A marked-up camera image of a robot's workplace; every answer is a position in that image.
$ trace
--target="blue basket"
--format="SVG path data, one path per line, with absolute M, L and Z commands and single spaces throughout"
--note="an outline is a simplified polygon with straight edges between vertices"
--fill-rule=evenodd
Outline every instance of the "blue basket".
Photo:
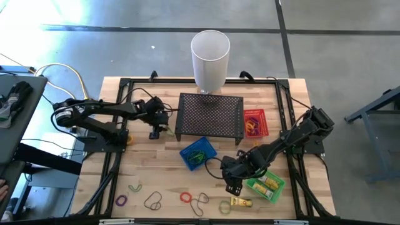
M 215 149 L 213 148 L 213 146 L 210 144 L 210 142 L 207 140 L 206 137 L 198 139 L 196 142 L 194 142 L 193 144 L 189 145 L 188 147 L 179 152 L 181 157 L 183 158 L 183 161 L 186 163 L 190 171 L 193 171 L 199 166 L 202 166 L 204 164 L 204 162 L 197 165 L 189 163 L 188 157 L 193 151 L 196 150 L 204 151 L 204 153 L 206 154 L 206 159 L 210 157 L 215 157 L 217 155 L 217 152 L 215 151 Z

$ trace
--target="white cylinder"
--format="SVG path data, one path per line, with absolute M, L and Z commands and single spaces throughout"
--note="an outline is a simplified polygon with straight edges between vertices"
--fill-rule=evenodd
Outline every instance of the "white cylinder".
M 202 31 L 192 39 L 194 80 L 206 93 L 224 85 L 230 48 L 229 38 L 219 31 Z

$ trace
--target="green basket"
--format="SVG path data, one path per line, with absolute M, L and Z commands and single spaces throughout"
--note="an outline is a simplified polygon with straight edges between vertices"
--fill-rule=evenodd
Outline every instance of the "green basket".
M 271 189 L 268 188 L 263 182 L 259 181 L 258 179 L 254 179 L 254 178 L 248 179 L 248 180 L 246 181 L 246 184 L 247 184 L 253 191 L 256 191 L 258 194 L 260 194 L 262 197 L 264 197 L 264 198 L 270 200 L 272 203 L 276 203 L 276 201 L 278 200 L 278 198 L 280 197 L 280 195 L 281 195 L 281 193 L 282 193 L 283 188 L 285 187 L 285 181 L 282 180 L 281 178 L 279 178 L 278 176 L 276 176 L 275 174 L 269 172 L 269 171 L 267 171 L 267 173 L 266 173 L 265 175 L 266 175 L 268 178 L 271 178 L 271 179 L 275 180 L 275 181 L 279 184 L 279 188 L 278 188 L 277 190 L 275 190 L 275 191 L 271 190 Z M 258 183 L 258 184 L 262 185 L 264 188 L 266 188 L 266 189 L 272 191 L 272 192 L 274 193 L 274 194 L 272 195 L 272 198 L 269 199 L 265 194 L 263 194 L 263 193 L 261 193 L 261 192 L 255 190 L 255 189 L 253 188 L 254 183 Z

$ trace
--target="perforated metal tray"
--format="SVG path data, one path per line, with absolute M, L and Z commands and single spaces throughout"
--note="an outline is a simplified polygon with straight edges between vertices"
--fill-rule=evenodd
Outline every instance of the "perforated metal tray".
M 243 139 L 243 97 L 181 93 L 175 135 Z

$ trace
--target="gray floor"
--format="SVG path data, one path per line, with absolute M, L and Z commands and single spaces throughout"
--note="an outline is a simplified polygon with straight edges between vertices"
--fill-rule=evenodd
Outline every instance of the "gray floor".
M 397 0 L 281 3 L 288 29 L 400 29 Z M 21 17 L 22 12 L 29 16 Z M 35 29 L 38 24 L 276 29 L 276 15 L 273 0 L 15 0 L 0 14 L 1 31 L 8 33 L 1 36 L 0 50 L 30 66 L 69 64 L 82 74 L 90 96 L 96 98 L 103 76 L 149 76 L 152 70 L 160 76 L 192 76 L 189 44 L 195 34 L 41 31 Z M 231 40 L 230 76 L 247 70 L 257 77 L 288 77 L 280 34 L 227 35 Z M 343 121 L 344 116 L 399 85 L 400 36 L 289 35 L 288 39 L 296 77 L 306 78 L 312 103 L 336 123 L 324 145 L 337 214 L 348 219 L 400 223 L 400 180 L 376 184 L 364 181 L 366 175 L 378 171 L 376 155 L 364 125 Z M 0 64 L 10 63 L 0 59 Z M 53 67 L 44 74 L 82 97 L 70 71 Z M 67 97 L 51 87 L 46 88 L 46 95 L 52 101 Z M 69 203 L 66 199 L 56 204 L 59 210 L 52 209 L 46 215 L 62 215 Z

